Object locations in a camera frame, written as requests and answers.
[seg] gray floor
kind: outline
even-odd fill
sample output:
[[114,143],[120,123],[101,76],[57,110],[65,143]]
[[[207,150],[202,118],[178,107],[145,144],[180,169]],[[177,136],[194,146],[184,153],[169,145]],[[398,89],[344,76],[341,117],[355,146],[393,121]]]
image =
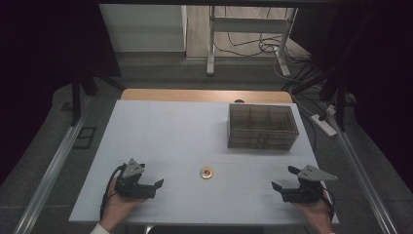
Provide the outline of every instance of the gray floor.
[[[186,9],[188,17],[186,57],[189,59],[206,58],[209,44],[209,7],[187,6]],[[241,19],[283,20],[285,18],[285,10],[286,8],[215,7],[215,16]],[[242,57],[240,55],[256,55],[260,52],[258,44],[244,43],[258,40],[260,36],[262,36],[262,39],[278,37],[275,39],[280,40],[279,34],[263,33],[260,35],[260,33],[215,32],[215,56],[217,58],[239,58]],[[279,44],[272,40],[264,40],[264,42],[268,44]],[[304,49],[290,39],[287,40],[286,46],[288,47],[289,53],[295,58],[306,58],[308,56],[308,53]],[[220,51],[218,48],[240,55]],[[273,55],[261,53],[254,57],[270,59]]]
[[[119,63],[123,78],[116,80],[128,88],[276,91],[287,82],[275,74],[273,62],[268,60],[219,60],[213,77],[206,76],[205,60],[169,58],[166,55],[139,58],[128,54],[119,55]],[[300,64],[291,64],[292,74],[297,73],[300,67]],[[84,124],[84,128],[96,128],[94,139],[89,148],[73,148],[70,151],[32,233],[89,233],[94,227],[93,223],[70,223],[67,220],[92,164],[115,101],[121,95],[120,91],[101,80],[95,81],[99,91]],[[317,102],[318,91],[310,89],[303,95]],[[0,188],[0,233],[12,233],[15,230],[69,128],[71,112],[64,106],[70,102],[70,92],[70,86],[56,91],[54,105],[44,125]],[[296,98],[312,113],[320,113],[313,102],[301,96]],[[327,183],[337,200],[337,216],[341,223],[335,227],[336,231],[382,233],[337,139],[327,137],[317,127],[314,131],[310,122],[304,118],[310,114],[302,110],[309,139],[312,144],[317,141],[315,155],[320,168],[339,177],[337,182]],[[413,195],[386,157],[357,124],[351,107],[346,110],[346,129],[397,230],[399,233],[413,233]],[[81,139],[75,142],[75,146],[85,145]],[[119,233],[124,233],[125,230],[121,228]],[[264,230],[267,234],[312,232],[306,226],[265,227]],[[141,228],[130,227],[128,233],[141,233]]]

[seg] coin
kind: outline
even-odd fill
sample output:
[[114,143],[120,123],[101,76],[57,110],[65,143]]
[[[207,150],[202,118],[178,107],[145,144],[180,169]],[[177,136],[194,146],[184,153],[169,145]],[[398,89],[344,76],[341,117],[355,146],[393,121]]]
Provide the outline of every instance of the coin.
[[209,179],[213,176],[213,170],[210,167],[203,167],[200,171],[201,178]]

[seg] hand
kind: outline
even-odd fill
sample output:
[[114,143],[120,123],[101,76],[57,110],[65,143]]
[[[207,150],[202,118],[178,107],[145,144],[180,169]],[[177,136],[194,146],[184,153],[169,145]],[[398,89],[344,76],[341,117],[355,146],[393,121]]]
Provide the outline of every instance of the hand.
[[133,208],[146,201],[146,199],[124,198],[115,192],[116,177],[112,179],[109,187],[108,200],[100,225],[108,232],[113,232]]
[[293,203],[319,234],[332,233],[328,206],[319,199],[314,204]]

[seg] plastic storage box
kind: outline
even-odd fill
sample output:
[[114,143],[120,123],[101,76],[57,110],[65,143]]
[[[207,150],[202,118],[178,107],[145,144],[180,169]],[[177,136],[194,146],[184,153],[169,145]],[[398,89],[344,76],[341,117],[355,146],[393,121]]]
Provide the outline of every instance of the plastic storage box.
[[231,103],[229,148],[290,149],[298,129],[290,106]]

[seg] white table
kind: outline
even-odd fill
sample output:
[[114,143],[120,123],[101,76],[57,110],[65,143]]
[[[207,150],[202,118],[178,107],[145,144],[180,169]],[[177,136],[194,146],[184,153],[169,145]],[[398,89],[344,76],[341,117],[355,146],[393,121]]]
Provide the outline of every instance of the white table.
[[[112,172],[130,158],[146,164],[140,183],[165,179],[155,199],[127,222],[159,225],[284,225],[303,216],[273,190],[296,188],[287,166],[317,161],[295,104],[299,137],[287,150],[227,148],[228,103],[118,100],[69,221],[98,222],[101,196]],[[200,169],[213,168],[211,179]]]

